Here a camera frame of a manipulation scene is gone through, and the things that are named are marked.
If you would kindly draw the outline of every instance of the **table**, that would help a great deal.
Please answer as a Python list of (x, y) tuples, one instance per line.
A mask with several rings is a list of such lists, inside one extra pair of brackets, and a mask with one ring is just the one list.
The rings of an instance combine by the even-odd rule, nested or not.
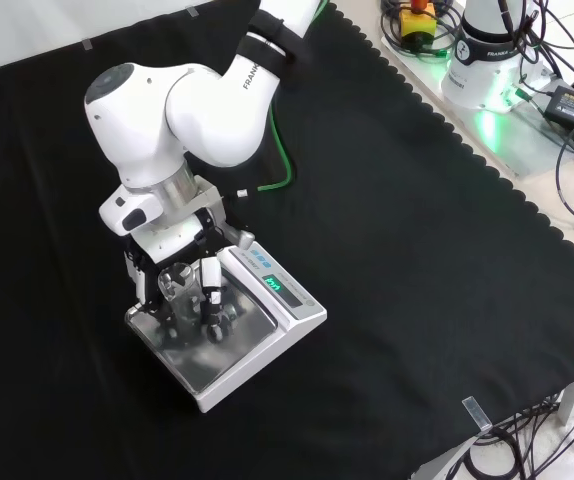
[[(118, 179), (82, 98), (127, 61), (224, 72), (256, 7), (0, 69), (3, 474), (404, 478), (476, 434), (464, 398), (497, 422), (574, 381), (573, 246), (333, 6), (307, 81), (277, 97), (297, 181), (237, 212), (328, 320), (204, 416), (150, 357), (123, 325), (133, 286), (97, 217)], [(248, 167), (272, 159), (265, 142)]]
[[(358, 2), (356, 0), (336, 0), (335, 3), (348, 19), (360, 27), (361, 32), (366, 35), (367, 40), (373, 43), (374, 48), (377, 48), (384, 58), (405, 75), (406, 68), (404, 64), (402, 64), (395, 55), (392, 55), (381, 41), (380, 1), (369, 0)], [(413, 75), (406, 76), (407, 82), (412, 85), (414, 91), (422, 96), (424, 102), (432, 105), (436, 111), (445, 117), (450, 118), (449, 113), (437, 105), (433, 101), (431, 94), (424, 89), (422, 84), (417, 84), (414, 78)], [(508, 175), (502, 163), (490, 155), (489, 152), (485, 150), (484, 145), (478, 145), (476, 140), (467, 132), (463, 131), (463, 129), (459, 128), (455, 121), (454, 126), (456, 133), (463, 137), (465, 143), (472, 146), (475, 153), (484, 157), (490, 165), (497, 168), (501, 177), (511, 180), (514, 187), (521, 190), (528, 201), (534, 202), (539, 210), (550, 218), (552, 226), (560, 229), (564, 237), (574, 243), (574, 218), (569, 214), (558, 198), (553, 170), (535, 177), (528, 177), (525, 180), (517, 180), (515, 177)], [(574, 162), (569, 162), (561, 167), (561, 186), (565, 192), (565, 198), (574, 206)], [(574, 418), (574, 383), (565, 389), (558, 417), (563, 425), (567, 425), (570, 420)], [(414, 478), (419, 480), (440, 478), (475, 440), (476, 438), (474, 437), (445, 453), (434, 462), (425, 465)]]

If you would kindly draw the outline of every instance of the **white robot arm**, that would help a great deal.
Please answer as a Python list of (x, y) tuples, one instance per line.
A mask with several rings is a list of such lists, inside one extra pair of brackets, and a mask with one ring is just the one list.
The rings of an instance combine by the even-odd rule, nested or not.
[(131, 235), (139, 249), (138, 255), (127, 252), (127, 261), (143, 305), (157, 294), (147, 287), (155, 279), (136, 257), (157, 266), (175, 261), (214, 226), (242, 248), (253, 242), (253, 235), (225, 223), (220, 194), (194, 179), (183, 155), (189, 151), (211, 165), (233, 167), (254, 154), (280, 83), (276, 65), (292, 60), (288, 44), (300, 42), (318, 6), (319, 0), (262, 0), (253, 31), (222, 77), (197, 64), (127, 63), (89, 87), (87, 118), (121, 180), (100, 215), (117, 235)]
[[(262, 0), (260, 9), (302, 37), (317, 6), (318, 0)], [(262, 140), (279, 81), (241, 55), (222, 78), (202, 65), (125, 64), (94, 82), (85, 107), (98, 143), (123, 185), (140, 189), (176, 173), (184, 150), (219, 167), (248, 160)]]
[(463, 14), (462, 31), (442, 82), (442, 91), (451, 102), (470, 109), (507, 113), (520, 81), (520, 70), (527, 82), (540, 78), (541, 64), (524, 62), (520, 51), (533, 49), (516, 41), (519, 29), (534, 15), (533, 0), (470, 0)]

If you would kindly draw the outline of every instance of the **green led light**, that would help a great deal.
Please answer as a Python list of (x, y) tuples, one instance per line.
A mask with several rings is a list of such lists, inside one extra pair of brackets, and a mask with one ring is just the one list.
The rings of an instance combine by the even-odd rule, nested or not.
[(496, 124), (496, 114), (482, 111), (476, 115), (476, 127), (481, 133), (485, 144), (494, 153), (498, 152), (498, 125)]
[(489, 95), (485, 101), (486, 110), (492, 112), (506, 112), (507, 107), (511, 106), (510, 97), (515, 90), (509, 73), (506, 71), (499, 72), (493, 82)]
[(267, 285), (273, 288), (276, 292), (282, 288), (273, 277), (266, 278), (265, 282), (267, 282)]

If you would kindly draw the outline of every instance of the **digital scale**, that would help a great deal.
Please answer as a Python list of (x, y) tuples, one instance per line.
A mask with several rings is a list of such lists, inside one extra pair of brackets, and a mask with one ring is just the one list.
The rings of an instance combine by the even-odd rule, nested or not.
[[(201, 333), (196, 288), (187, 287), (173, 301), (175, 312), (188, 313), (156, 318), (134, 307), (126, 316), (127, 324), (193, 395), (202, 412), (327, 318), (322, 305), (257, 242), (248, 250), (225, 248), (218, 260), (225, 287), (223, 311), (231, 323), (222, 342), (212, 342)], [(191, 268), (198, 278), (199, 262)]]

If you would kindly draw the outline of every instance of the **scale display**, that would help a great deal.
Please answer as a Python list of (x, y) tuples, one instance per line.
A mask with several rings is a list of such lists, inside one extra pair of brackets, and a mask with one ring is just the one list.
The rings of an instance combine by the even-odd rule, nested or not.
[(276, 292), (276, 294), (282, 298), (291, 308), (300, 307), (302, 305), (302, 302), (298, 300), (296, 296), (291, 293), (280, 280), (278, 280), (276, 275), (266, 275), (263, 277), (263, 280), (267, 286)]

